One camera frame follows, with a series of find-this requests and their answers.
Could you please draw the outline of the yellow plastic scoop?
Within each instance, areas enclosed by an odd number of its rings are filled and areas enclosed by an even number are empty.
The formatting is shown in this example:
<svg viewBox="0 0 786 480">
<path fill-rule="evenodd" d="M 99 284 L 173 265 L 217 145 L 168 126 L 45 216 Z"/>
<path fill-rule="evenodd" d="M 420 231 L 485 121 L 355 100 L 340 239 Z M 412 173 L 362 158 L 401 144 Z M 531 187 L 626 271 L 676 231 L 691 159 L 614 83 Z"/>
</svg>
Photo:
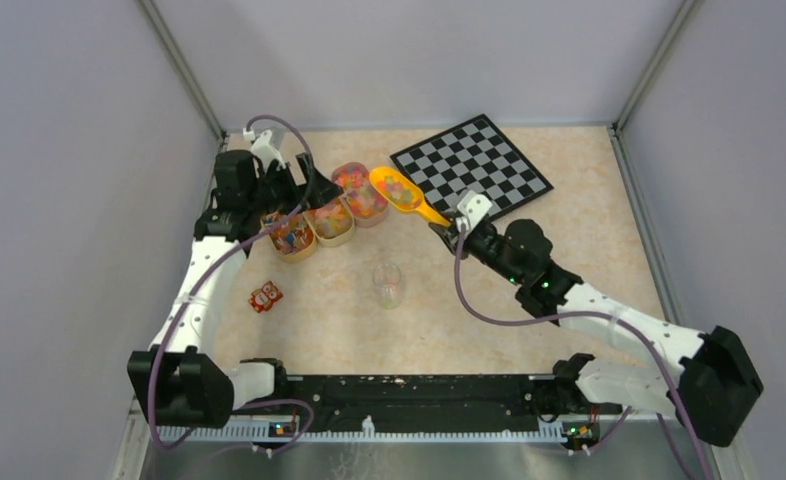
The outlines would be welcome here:
<svg viewBox="0 0 786 480">
<path fill-rule="evenodd" d="M 431 224 L 449 227 L 451 222 L 431 207 L 422 190 L 397 169 L 375 167 L 368 175 L 371 186 L 402 213 L 417 214 Z"/>
</svg>

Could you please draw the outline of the clear glass jar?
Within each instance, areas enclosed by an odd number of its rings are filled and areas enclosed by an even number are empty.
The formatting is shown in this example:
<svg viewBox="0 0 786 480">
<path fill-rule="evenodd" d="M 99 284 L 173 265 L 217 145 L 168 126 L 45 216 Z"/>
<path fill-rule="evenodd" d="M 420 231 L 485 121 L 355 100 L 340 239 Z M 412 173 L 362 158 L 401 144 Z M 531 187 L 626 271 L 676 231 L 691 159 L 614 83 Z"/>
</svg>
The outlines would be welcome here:
<svg viewBox="0 0 786 480">
<path fill-rule="evenodd" d="M 379 305 L 385 309 L 398 307 L 404 296 L 404 276 L 393 263 L 381 263 L 372 271 L 372 283 Z"/>
</svg>

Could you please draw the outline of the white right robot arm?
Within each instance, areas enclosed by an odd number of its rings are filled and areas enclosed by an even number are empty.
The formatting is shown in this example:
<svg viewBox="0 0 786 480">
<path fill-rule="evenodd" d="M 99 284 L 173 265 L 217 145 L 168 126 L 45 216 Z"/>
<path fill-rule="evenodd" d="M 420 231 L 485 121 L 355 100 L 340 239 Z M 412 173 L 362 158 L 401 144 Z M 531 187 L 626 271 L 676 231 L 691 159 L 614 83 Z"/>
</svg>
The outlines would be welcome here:
<svg viewBox="0 0 786 480">
<path fill-rule="evenodd" d="M 472 257 L 514 285 L 515 299 L 529 315 L 526 324 L 577 330 L 640 361 L 629 367 L 592 354 L 571 357 L 578 370 L 555 385 L 558 404 L 569 412 L 612 403 L 674 413 L 700 441 L 728 447 L 764 391 L 734 331 L 683 327 L 614 300 L 559 266 L 552 242 L 533 220 L 515 220 L 504 232 L 489 220 L 465 233 L 455 225 L 429 227 L 457 263 Z"/>
</svg>

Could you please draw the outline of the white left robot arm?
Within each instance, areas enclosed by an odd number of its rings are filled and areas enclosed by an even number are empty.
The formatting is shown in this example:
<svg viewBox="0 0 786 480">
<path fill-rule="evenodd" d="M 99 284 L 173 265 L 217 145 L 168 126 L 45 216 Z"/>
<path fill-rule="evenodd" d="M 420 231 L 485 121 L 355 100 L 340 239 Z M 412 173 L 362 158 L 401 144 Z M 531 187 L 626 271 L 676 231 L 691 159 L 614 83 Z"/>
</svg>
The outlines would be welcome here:
<svg viewBox="0 0 786 480">
<path fill-rule="evenodd" d="M 215 158 L 209 204 L 194 225 L 190 262 L 164 326 L 151 345 L 131 353 L 127 373 L 152 429 L 219 428 L 254 402 L 266 413 L 288 404 L 276 360 L 247 360 L 224 370 L 213 359 L 228 296 L 255 243 L 302 213 L 340 195 L 311 154 L 297 155 L 298 183 L 287 163 L 248 150 Z"/>
</svg>

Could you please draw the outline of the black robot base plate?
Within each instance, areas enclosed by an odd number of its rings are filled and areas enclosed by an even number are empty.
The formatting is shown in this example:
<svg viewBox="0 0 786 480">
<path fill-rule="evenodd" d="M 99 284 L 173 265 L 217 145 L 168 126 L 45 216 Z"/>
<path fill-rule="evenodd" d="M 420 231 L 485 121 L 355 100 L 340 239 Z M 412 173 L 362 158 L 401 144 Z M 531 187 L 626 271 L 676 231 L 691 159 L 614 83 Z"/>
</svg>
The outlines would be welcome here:
<svg viewBox="0 0 786 480">
<path fill-rule="evenodd" d="M 533 432 L 562 416 L 619 415 L 592 404 L 551 375 L 305 375 L 277 382 L 272 395 L 241 413 L 284 415 L 313 433 L 357 431 L 371 419 L 380 433 Z"/>
</svg>

